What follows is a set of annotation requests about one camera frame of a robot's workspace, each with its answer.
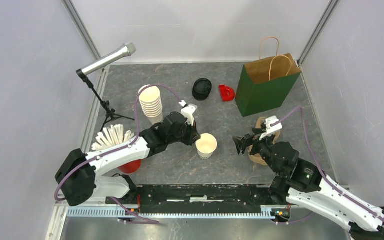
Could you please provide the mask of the white paper coffee cup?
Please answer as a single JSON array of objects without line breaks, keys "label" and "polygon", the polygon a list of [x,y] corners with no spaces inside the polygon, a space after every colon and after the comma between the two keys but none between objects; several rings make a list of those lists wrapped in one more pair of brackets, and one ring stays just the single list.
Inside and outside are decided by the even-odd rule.
[{"label": "white paper coffee cup", "polygon": [[201,159],[209,159],[218,147],[216,138],[210,133],[203,133],[195,142],[197,153]]}]

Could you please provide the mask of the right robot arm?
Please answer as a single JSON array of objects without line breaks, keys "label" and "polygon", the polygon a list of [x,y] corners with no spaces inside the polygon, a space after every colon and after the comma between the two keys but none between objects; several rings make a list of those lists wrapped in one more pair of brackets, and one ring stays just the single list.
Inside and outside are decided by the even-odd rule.
[{"label": "right robot arm", "polygon": [[275,173],[268,189],[273,203],[306,208],[342,227],[353,240],[384,240],[384,207],[351,194],[319,166],[300,158],[289,142],[274,142],[266,127],[252,131],[232,140],[238,154],[250,148],[249,154],[259,155]]}]

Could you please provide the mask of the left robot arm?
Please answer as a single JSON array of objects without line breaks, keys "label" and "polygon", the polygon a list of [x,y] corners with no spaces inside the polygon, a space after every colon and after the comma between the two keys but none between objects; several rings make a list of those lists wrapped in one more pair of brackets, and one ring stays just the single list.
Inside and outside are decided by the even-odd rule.
[{"label": "left robot arm", "polygon": [[91,198],[115,197],[133,203],[137,190],[124,177],[107,177],[106,173],[137,160],[144,160],[183,143],[192,146],[200,139],[192,112],[171,112],[162,122],[140,132],[134,139],[105,150],[84,153],[72,150],[57,171],[54,198],[79,206]]}]

